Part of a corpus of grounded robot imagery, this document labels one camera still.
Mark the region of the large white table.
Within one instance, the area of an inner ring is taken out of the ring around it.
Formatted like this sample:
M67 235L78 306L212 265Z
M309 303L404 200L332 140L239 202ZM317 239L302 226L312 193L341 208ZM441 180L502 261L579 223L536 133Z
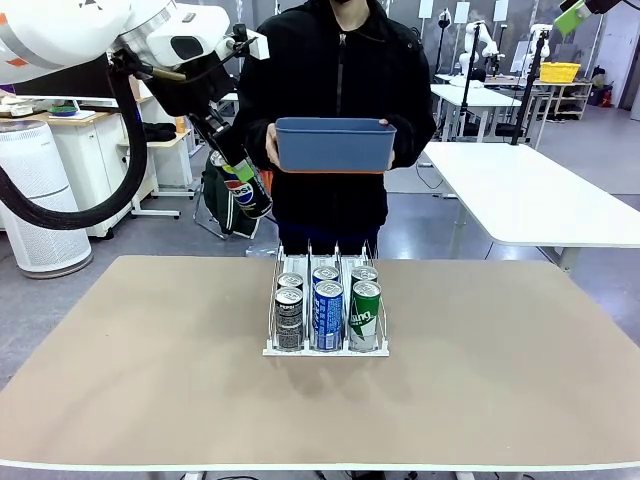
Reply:
M583 249L640 249L640 212L525 146L437 142L425 155L460 207L449 256L468 218L491 241L536 248L570 272Z

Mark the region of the person's right forearm black sleeve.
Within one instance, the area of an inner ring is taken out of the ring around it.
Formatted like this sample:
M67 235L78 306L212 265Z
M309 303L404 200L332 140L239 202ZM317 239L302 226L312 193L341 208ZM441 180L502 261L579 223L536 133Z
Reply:
M234 128L239 133L251 161L262 171L273 169L273 163L267 153L267 132L270 124L270 120L257 118L248 110L240 110L234 120Z

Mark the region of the yellow plastic basket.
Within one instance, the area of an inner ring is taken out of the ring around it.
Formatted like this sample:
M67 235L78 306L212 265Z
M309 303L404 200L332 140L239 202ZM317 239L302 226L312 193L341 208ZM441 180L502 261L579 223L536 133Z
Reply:
M581 65L568 62L543 62L540 65L539 80L543 83L573 83Z

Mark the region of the person's right hand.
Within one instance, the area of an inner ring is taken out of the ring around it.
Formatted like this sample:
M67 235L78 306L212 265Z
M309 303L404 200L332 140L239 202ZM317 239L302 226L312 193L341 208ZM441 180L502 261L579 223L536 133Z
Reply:
M270 163L275 165L277 168L279 168L280 159L279 159L279 152L278 152L278 138L277 138L276 125L274 123L270 123L267 126L266 138L265 138L265 149L266 149L267 156Z

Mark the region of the blue bin with orange handles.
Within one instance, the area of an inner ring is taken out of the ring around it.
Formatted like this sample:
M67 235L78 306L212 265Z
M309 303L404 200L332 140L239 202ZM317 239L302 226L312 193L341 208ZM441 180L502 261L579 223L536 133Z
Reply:
M378 119L285 117L275 128L289 173L381 174L398 158L396 128Z

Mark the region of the person's left hand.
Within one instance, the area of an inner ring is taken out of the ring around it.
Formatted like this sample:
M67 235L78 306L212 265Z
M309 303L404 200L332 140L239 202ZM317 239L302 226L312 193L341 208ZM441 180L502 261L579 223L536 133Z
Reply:
M399 138L399 133L398 133L398 128L392 124L392 122L388 119L381 119L379 121L379 124L383 127L385 127L387 130L393 130L394 131L394 140L393 140L393 145L392 145L392 150L390 153L390 158L389 158L389 162L388 162L388 166L387 166L387 171L390 171L393 169L394 167L394 162L396 160L396 141Z

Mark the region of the white cabinet desk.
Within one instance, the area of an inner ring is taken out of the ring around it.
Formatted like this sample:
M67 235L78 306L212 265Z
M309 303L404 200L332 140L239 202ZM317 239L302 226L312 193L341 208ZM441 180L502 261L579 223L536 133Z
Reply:
M173 123L153 97L138 101L142 120L147 123ZM112 195L124 178L130 149L125 127L118 113L97 112L80 120L56 119L48 113L31 115L31 120L49 124L71 190L80 209L88 209ZM96 238L111 238L113 229L126 216L167 217L178 220L178 210L158 210L142 206L148 197L184 197L192 199L194 183L189 150L194 134L187 127L169 142L147 144L144 180L133 200L120 213L87 229Z

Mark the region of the person's left forearm black sleeve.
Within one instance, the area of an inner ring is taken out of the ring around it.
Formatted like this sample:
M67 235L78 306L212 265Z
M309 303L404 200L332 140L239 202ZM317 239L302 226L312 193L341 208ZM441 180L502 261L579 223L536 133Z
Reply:
M412 119L394 116L391 121L396 128L394 139L394 160L392 169L413 166L436 131L431 113L426 112Z

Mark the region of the person in black jacket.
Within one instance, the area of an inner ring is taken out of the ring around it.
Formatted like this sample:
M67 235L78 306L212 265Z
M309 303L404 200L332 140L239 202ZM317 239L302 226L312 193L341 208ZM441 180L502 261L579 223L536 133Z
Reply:
M264 21L270 57L248 59L239 110L284 117L433 116L418 36L379 0L306 0ZM273 165L272 212L289 255L357 255L377 247L388 214L382 174L297 174Z

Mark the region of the metal folding chair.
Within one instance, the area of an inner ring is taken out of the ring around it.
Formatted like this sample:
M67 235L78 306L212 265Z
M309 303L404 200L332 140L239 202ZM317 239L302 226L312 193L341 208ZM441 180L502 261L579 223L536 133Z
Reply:
M222 240L230 236L255 238L260 220L244 214L214 170L202 172L195 200L193 220L197 226Z

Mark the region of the wooden shelf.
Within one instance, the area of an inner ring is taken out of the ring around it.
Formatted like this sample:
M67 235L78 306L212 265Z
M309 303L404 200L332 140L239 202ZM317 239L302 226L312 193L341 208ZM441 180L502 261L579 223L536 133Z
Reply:
M543 101L547 118L580 120L591 95L592 84L588 81L572 83L541 83L535 85L549 96Z

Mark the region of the black hat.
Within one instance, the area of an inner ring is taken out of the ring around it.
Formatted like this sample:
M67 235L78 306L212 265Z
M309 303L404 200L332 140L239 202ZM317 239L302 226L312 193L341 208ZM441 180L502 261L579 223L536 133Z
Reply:
M176 125L173 123L143 123L147 143L169 142L176 138Z

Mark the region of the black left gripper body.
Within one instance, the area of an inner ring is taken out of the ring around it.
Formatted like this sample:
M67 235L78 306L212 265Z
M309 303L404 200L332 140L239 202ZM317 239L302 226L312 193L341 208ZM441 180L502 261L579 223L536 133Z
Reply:
M223 66L214 63L188 62L178 69L185 81L151 78L149 90L172 117L196 115L206 117L211 102L217 102L233 90L234 83Z

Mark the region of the black tripod stand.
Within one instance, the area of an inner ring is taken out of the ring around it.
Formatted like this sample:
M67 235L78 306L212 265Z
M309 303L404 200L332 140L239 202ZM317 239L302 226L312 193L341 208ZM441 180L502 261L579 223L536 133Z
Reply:
M518 144L522 126L529 109L529 100L531 98L531 92L533 89L534 81L536 80L537 72L542 62L543 51L548 51L547 41L549 39L549 33L552 26L546 24L536 24L532 26L532 39L536 41L536 47L533 58L529 64L527 80L525 84L524 95L521 100L521 106L517 114L516 124L511 137L510 145L515 146Z

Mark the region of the white background table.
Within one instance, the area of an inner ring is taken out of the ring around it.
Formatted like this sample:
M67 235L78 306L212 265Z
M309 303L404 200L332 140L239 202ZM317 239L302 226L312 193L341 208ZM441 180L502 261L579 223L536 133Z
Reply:
M464 96L464 88L435 84L431 86L431 92L442 142L499 142L496 134L499 117L506 117L508 113L517 114L522 105L520 100L488 88L470 88L467 96ZM465 135L466 121L472 117L479 120L478 131Z

